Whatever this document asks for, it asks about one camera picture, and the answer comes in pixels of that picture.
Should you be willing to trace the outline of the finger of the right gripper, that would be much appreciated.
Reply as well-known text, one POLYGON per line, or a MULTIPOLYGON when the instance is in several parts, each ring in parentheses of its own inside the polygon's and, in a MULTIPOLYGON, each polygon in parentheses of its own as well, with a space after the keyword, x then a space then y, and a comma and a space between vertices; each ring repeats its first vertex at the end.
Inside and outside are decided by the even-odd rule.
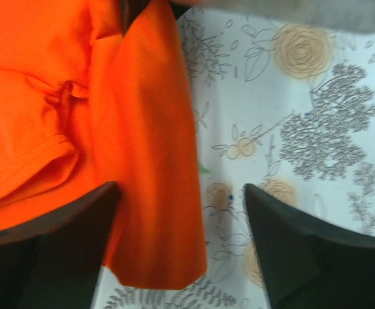
POLYGON ((120 19, 122 32, 126 33, 134 20, 149 5, 151 0, 120 0, 120 19))

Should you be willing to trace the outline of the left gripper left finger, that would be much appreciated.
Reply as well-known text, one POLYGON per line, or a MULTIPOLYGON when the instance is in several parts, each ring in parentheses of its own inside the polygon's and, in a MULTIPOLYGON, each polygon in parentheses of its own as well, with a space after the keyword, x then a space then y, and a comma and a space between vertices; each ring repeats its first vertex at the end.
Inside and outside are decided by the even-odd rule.
POLYGON ((0 308, 90 308, 120 191, 108 182, 0 231, 0 308))

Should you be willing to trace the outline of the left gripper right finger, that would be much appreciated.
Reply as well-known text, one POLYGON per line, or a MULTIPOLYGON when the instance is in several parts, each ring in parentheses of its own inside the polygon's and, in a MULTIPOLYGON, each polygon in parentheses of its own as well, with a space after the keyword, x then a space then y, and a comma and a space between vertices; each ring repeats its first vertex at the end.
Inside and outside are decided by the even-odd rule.
POLYGON ((245 209, 271 308, 375 308, 375 237, 246 184, 245 209))

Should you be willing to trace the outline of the orange t shirt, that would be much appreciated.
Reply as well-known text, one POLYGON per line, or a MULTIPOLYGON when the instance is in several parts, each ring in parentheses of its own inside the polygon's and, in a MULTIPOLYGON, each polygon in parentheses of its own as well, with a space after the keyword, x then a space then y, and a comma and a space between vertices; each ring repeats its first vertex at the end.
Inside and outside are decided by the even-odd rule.
POLYGON ((0 230, 105 182, 122 193, 104 265, 180 290, 207 268, 195 125, 177 23, 151 1, 0 1, 0 230))

